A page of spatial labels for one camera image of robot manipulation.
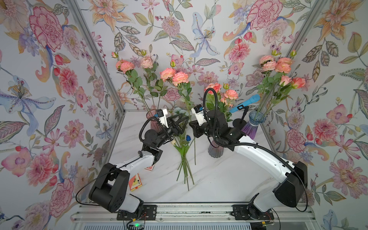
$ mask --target pink flower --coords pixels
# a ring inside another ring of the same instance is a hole
[[[179,92],[176,88],[170,87],[167,89],[167,93],[163,96],[164,99],[174,102],[180,98]]]
[[[53,217],[59,217],[67,209],[73,197],[73,189],[73,182],[69,178],[66,178],[63,183],[56,185],[49,203],[50,214]]]
[[[215,84],[209,84],[204,91],[206,91],[207,89],[209,88],[212,88],[216,91],[216,93],[219,92],[219,90],[221,89],[221,85],[219,83],[215,83]]]
[[[93,96],[98,98],[98,101],[102,103],[103,97],[105,96],[105,88],[103,86],[103,80],[101,76],[98,78],[98,80],[93,81],[93,88]]]
[[[323,141],[332,141],[338,134],[336,125],[328,119],[318,119],[314,123],[313,131]]]
[[[268,61],[275,61],[275,58],[272,55],[265,55],[265,56],[260,58],[259,63],[260,64],[265,64]]]
[[[64,46],[69,50],[73,57],[78,59],[80,46],[77,35],[72,28],[64,28]]]
[[[61,135],[64,136],[64,143],[69,143],[69,148],[74,148],[75,144],[84,141],[83,124],[79,122],[79,119],[75,121],[69,121],[69,126],[65,126],[66,131],[62,132]]]
[[[124,61],[121,65],[120,65],[120,70],[123,73],[126,73],[128,70],[132,70],[134,69],[134,64],[128,61]]]
[[[214,72],[209,72],[207,71],[206,73],[202,73],[199,77],[198,77],[198,85],[203,85],[203,86],[208,86],[211,83],[216,83],[217,79],[219,77],[214,73]]]
[[[55,146],[59,146],[59,143],[56,143],[57,140],[59,140],[59,138],[61,137],[61,134],[59,135],[59,132],[60,132],[60,129],[56,129],[55,134],[54,134],[54,131],[50,132],[51,138],[45,137],[44,140],[49,144],[42,147],[42,150],[46,150],[50,148],[50,152],[52,152]]]
[[[148,9],[151,7],[153,9],[154,6],[157,6],[160,3],[156,3],[155,0],[144,0],[146,3],[142,3],[142,6],[146,6],[144,9]]]
[[[178,86],[178,84],[179,83],[182,83],[182,82],[185,82],[185,83],[188,83],[189,82],[188,75],[186,73],[183,73],[183,72],[176,73],[173,76],[173,84],[175,86]]]
[[[232,62],[238,62],[244,60],[246,56],[249,55],[249,45],[246,43],[236,44],[229,53],[229,59]]]
[[[241,68],[243,68],[244,62],[236,62],[232,64],[229,68],[229,72],[231,72],[234,75],[239,75]]]
[[[74,70],[69,68],[63,68],[59,75],[59,83],[64,93],[67,95],[73,95],[77,91],[78,79]]]
[[[22,148],[19,152],[15,152],[7,156],[1,161],[1,165],[13,175],[20,177],[25,173],[25,169],[29,165],[31,154],[27,148]]]
[[[295,129],[290,129],[287,133],[287,143],[290,148],[292,148],[295,152],[302,152],[305,150],[305,138],[303,134]]]
[[[168,78],[172,78],[174,74],[176,73],[176,70],[173,68],[166,68],[164,71],[160,72],[160,76],[162,81],[166,81]]]
[[[176,66],[181,66],[184,63],[184,58],[183,58],[182,55],[178,56],[176,54],[173,54],[173,55],[171,55],[171,61],[174,61]]]
[[[33,158],[30,168],[27,170],[27,178],[29,185],[36,187],[40,182],[43,184],[51,175],[54,163],[49,154],[41,153]]]
[[[287,64],[285,62],[278,61],[275,71],[276,72],[284,72],[284,73],[288,74],[291,71],[291,67],[290,67],[289,64]]]
[[[144,56],[141,59],[141,68],[142,69],[153,68],[153,61],[150,56]]]
[[[247,23],[251,23],[251,29],[265,28],[277,19],[281,10],[279,0],[257,0],[247,16]]]
[[[338,105],[333,110],[330,110],[326,114],[327,118],[330,118],[331,121],[335,122],[336,124],[344,124],[348,123],[350,119],[347,117],[347,110],[343,104]]]
[[[333,141],[335,142],[335,144],[339,147],[341,147],[339,149],[339,152],[342,152],[343,150],[345,150],[346,155],[350,158],[351,156],[355,157],[356,159],[359,159],[360,156],[352,151],[359,151],[360,149],[358,147],[349,147],[349,145],[351,145],[354,140],[353,139],[349,139],[346,141],[346,143],[344,142],[344,135],[340,135],[340,142],[337,141],[335,138],[333,139]]]
[[[350,196],[358,199],[361,194],[367,195],[367,187],[364,185],[368,183],[368,178],[360,175],[363,172],[361,167],[353,168],[354,161],[340,159],[337,165],[331,162],[330,171],[334,173],[333,187],[341,189],[344,195],[347,195],[347,190],[350,191]]]
[[[36,35],[38,42],[52,51],[60,49],[63,43],[63,30],[56,15],[43,6],[34,7],[33,15],[29,17],[32,32]]]
[[[239,98],[238,93],[235,90],[232,90],[232,89],[228,89],[225,92],[224,96],[226,98],[229,98],[230,100],[234,100],[234,99],[238,99]]]
[[[276,65],[277,64],[276,64],[275,61],[269,61],[269,62],[263,64],[262,70],[263,71],[272,71],[272,70],[276,69]]]

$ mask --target white marble table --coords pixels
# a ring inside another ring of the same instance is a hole
[[[241,115],[242,112],[236,112],[232,118]],[[146,112],[127,112],[110,163],[117,164],[129,160],[141,150],[142,143],[138,134],[145,121]],[[187,134],[193,138],[190,127]],[[261,127],[258,128],[254,140],[269,148]],[[163,153],[153,171],[142,170],[139,173],[143,186],[131,194],[145,202],[242,202],[249,201],[262,188],[277,183],[264,169],[243,155],[225,149],[223,156],[213,158],[208,154],[208,146],[206,136],[196,139],[196,165],[194,144],[187,153],[195,183],[193,185],[189,177],[189,191],[184,184],[183,172],[176,181],[181,157],[172,144],[167,143],[160,147]]]

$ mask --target microphone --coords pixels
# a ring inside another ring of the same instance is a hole
[[[259,101],[260,99],[261,99],[261,97],[260,97],[258,94],[253,95],[253,96],[251,96],[251,98],[249,98],[248,100],[246,100],[246,101],[244,101],[243,103],[239,104],[238,106],[236,106],[236,107],[232,108],[232,109],[230,110],[230,112],[231,112],[231,113],[234,113],[234,112],[236,112],[236,111],[238,111],[238,110],[241,110],[241,109],[243,109],[244,107],[246,107],[247,105],[250,105],[250,104],[252,104],[252,103],[255,103],[255,102]]]

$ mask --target blue painted flower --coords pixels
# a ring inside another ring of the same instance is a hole
[[[38,121],[34,117],[33,113],[37,108],[49,109],[54,105],[56,98],[41,97],[38,99],[28,98],[32,96],[29,92],[29,86],[27,82],[17,76],[13,76],[13,81],[10,81],[8,85],[8,91],[11,95],[8,95],[0,90],[0,105],[3,105],[9,114],[15,111],[23,112],[27,114],[29,118],[29,128],[27,135],[31,136],[38,128]]]
[[[192,30],[195,34],[194,41],[198,42],[198,48],[195,53],[192,53],[190,57],[199,57],[202,49],[206,49],[210,55],[218,55],[216,47],[211,46],[208,42],[211,41],[212,37],[215,35],[215,27],[207,28],[202,33],[203,19],[198,12],[193,13],[193,24]]]

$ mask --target wallpaper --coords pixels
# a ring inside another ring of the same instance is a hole
[[[191,101],[201,103],[211,83],[228,83],[248,99],[263,74],[252,65],[272,50],[286,54],[307,17],[312,0],[88,0],[78,1],[88,27],[98,31],[101,56],[126,109],[144,109],[125,76],[116,71],[120,58],[141,67],[142,50],[159,66],[156,75],[174,60],[189,75]],[[160,108],[185,107],[173,85]],[[148,94],[148,106],[157,98]]]
[[[360,0],[325,5],[294,59],[305,87],[265,123],[280,156],[307,164],[308,203],[326,230],[368,228],[367,11]]]
[[[63,1],[0,0],[0,229],[70,227],[121,116],[95,66]]]

